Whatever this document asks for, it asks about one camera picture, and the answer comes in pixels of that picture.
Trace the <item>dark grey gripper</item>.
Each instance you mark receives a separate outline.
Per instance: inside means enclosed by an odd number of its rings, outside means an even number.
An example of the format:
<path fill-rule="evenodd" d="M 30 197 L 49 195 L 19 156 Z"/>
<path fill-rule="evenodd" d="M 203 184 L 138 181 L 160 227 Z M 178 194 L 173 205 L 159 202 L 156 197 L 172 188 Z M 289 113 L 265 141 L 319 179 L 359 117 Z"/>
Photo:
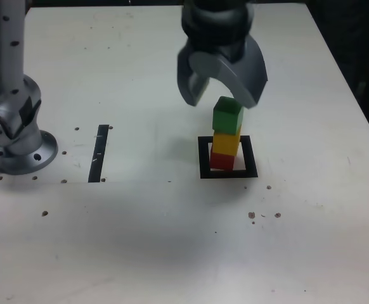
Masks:
<path fill-rule="evenodd" d="M 268 81 L 260 47 L 253 37 L 216 44 L 189 38 L 180 50 L 177 65 L 178 89 L 186 104 L 196 106 L 209 78 L 224 84 L 243 107 L 255 107 Z"/>

